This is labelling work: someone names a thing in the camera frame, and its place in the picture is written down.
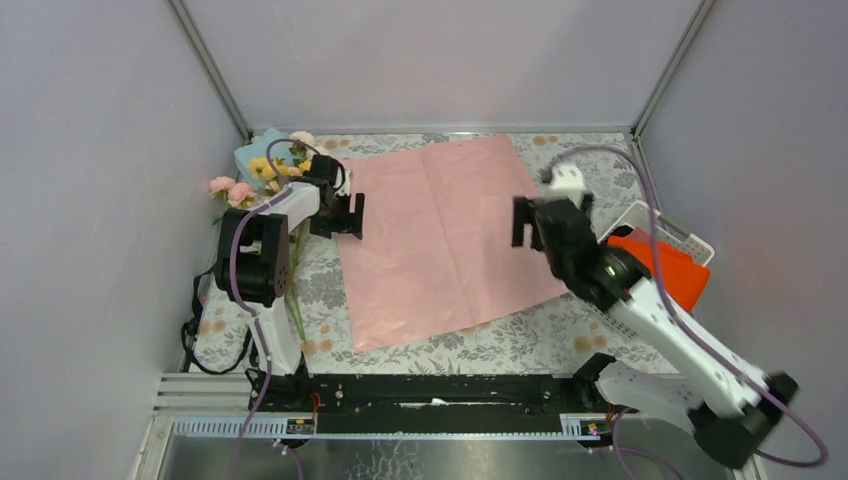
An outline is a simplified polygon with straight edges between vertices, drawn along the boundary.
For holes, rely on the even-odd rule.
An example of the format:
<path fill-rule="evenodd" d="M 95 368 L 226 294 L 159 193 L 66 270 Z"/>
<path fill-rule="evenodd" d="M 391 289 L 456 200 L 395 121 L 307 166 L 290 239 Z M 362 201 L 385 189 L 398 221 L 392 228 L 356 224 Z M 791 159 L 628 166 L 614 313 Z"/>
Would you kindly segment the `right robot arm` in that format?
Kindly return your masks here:
<path fill-rule="evenodd" d="M 598 242 L 584 207 L 567 198 L 513 200 L 512 244 L 531 237 L 555 278 L 608 319 L 632 330 L 682 375 L 651 378 L 597 354 L 578 371 L 575 402 L 597 412 L 609 402 L 691 434 L 710 458 L 744 467 L 783 417 L 799 389 L 787 373 L 767 373 L 734 354 L 672 300 L 650 269 L 626 249 Z"/>

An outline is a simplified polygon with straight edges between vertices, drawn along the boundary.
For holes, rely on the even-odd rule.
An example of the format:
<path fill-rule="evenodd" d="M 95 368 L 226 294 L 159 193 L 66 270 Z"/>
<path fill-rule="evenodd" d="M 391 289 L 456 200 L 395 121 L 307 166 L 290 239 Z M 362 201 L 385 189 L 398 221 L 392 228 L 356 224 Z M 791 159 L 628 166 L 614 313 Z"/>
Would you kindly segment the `white fake flower stem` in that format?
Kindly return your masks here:
<path fill-rule="evenodd" d="M 296 131 L 290 134 L 289 139 L 292 141 L 289 151 L 298 162 L 311 160 L 316 154 L 326 154 L 312 133 Z"/>

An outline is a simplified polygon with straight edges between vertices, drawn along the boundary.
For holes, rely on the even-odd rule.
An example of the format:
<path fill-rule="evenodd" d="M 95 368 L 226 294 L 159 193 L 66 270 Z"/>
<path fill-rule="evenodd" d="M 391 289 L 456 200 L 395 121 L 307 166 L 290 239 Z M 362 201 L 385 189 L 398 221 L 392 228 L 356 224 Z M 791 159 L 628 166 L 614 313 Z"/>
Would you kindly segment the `pink purple wrapping paper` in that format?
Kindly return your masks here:
<path fill-rule="evenodd" d="M 348 162 L 363 236 L 338 241 L 358 352 L 473 327 L 565 292 L 511 244 L 513 200 L 537 188 L 504 135 Z"/>

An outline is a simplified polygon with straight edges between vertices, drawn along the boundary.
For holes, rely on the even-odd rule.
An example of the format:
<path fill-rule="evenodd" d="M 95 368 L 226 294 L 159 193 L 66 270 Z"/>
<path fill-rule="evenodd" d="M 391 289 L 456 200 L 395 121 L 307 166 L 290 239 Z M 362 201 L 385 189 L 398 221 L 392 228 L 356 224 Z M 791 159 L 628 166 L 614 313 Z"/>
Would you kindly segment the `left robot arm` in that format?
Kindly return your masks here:
<path fill-rule="evenodd" d="M 365 195 L 351 192 L 352 172 L 317 155 L 301 177 L 250 208 L 224 213 L 215 283 L 244 310 L 258 354 L 258 369 L 278 377 L 272 398 L 288 411 L 309 401 L 310 385 L 296 375 L 303 364 L 300 341 L 288 318 L 293 307 L 294 248 L 291 235 L 336 234 L 363 238 Z"/>

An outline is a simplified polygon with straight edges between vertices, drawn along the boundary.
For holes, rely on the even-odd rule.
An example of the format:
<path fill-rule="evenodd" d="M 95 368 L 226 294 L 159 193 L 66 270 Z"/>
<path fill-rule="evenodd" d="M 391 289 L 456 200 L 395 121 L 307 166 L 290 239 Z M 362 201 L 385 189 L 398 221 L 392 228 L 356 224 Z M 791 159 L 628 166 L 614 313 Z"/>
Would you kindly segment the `pink fake flower stem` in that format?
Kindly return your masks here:
<path fill-rule="evenodd" d="M 226 210 L 247 209 L 259 199 L 253 186 L 226 176 L 218 176 L 210 180 L 208 192 L 212 198 L 222 200 Z"/>

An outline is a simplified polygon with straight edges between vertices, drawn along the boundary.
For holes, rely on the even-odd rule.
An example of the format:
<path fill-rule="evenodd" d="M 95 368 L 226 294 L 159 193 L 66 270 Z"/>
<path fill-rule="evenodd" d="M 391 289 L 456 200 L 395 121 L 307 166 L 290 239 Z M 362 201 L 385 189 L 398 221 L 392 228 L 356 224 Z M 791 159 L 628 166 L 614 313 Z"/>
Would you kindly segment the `yellow fake flower stem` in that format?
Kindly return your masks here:
<path fill-rule="evenodd" d="M 251 176 L 260 182 L 258 192 L 261 199 L 270 198 L 279 193 L 287 180 L 302 175 L 297 167 L 286 166 L 283 160 L 279 158 L 269 161 L 266 157 L 255 157 L 248 162 L 248 169 Z M 289 318 L 294 322 L 301 342 L 306 342 L 307 336 L 304 328 L 296 274 L 298 273 L 306 248 L 307 230 L 307 223 L 302 222 L 289 234 L 290 267 L 284 300 Z"/>

